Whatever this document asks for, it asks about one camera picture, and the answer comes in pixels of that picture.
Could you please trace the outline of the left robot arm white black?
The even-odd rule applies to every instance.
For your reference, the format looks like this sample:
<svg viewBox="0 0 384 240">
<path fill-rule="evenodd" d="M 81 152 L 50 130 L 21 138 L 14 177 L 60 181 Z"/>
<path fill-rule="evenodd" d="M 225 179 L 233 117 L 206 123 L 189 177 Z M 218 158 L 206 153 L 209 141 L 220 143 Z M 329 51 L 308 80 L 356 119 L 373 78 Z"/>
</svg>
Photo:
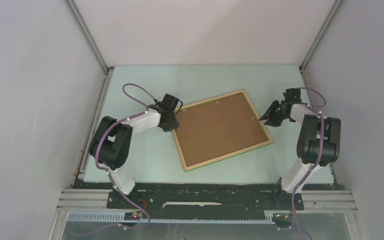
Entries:
<svg viewBox="0 0 384 240">
<path fill-rule="evenodd" d="M 135 181 L 125 166 L 132 137 L 156 127 L 165 133 L 176 130 L 180 125 L 177 107 L 182 108 L 183 102 L 167 93 L 140 113 L 119 120 L 110 116 L 101 119 L 88 153 L 94 158 L 95 166 L 105 171 L 113 187 L 121 192 L 118 201 L 125 208 L 133 208 L 138 202 L 138 194 L 132 191 Z"/>
</svg>

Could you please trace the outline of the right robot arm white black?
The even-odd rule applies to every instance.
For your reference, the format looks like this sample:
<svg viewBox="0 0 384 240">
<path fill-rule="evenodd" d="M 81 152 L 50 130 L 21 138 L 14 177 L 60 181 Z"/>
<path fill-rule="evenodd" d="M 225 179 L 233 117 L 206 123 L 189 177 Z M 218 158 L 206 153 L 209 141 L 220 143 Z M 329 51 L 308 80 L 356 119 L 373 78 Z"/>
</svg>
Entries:
<svg viewBox="0 0 384 240">
<path fill-rule="evenodd" d="M 291 202 L 290 194 L 300 193 L 308 179 L 318 170 L 334 163 L 340 155 L 342 122 L 324 116 L 319 108 L 301 99 L 302 88 L 288 88 L 284 99 L 274 100 L 260 117 L 266 126 L 279 127 L 284 120 L 300 124 L 296 144 L 297 160 L 279 179 L 280 190 L 271 194 L 271 204 L 284 209 Z"/>
</svg>

